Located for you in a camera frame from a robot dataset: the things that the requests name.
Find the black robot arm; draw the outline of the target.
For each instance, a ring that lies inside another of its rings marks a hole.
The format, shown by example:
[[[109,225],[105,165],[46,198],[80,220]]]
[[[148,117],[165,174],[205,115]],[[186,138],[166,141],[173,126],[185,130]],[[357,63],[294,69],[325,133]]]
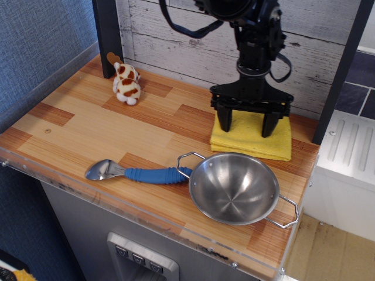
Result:
[[[281,29],[281,9],[277,1],[196,1],[200,11],[229,22],[234,29],[239,58],[240,78],[229,84],[214,85],[211,106],[217,111],[221,129],[228,132],[232,112],[264,114],[262,137],[269,137],[279,119],[290,114],[293,96],[270,86],[266,75],[271,63],[280,59],[291,62],[280,51],[286,35]]]

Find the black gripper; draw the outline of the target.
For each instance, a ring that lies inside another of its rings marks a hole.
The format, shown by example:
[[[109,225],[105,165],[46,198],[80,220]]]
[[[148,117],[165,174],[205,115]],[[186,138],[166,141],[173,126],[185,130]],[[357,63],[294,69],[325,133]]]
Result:
[[[268,84],[265,76],[249,76],[240,74],[239,80],[210,88],[212,107],[217,111],[220,127],[229,132],[233,110],[256,112],[264,115],[262,137],[272,135],[279,119],[289,116],[293,96]]]

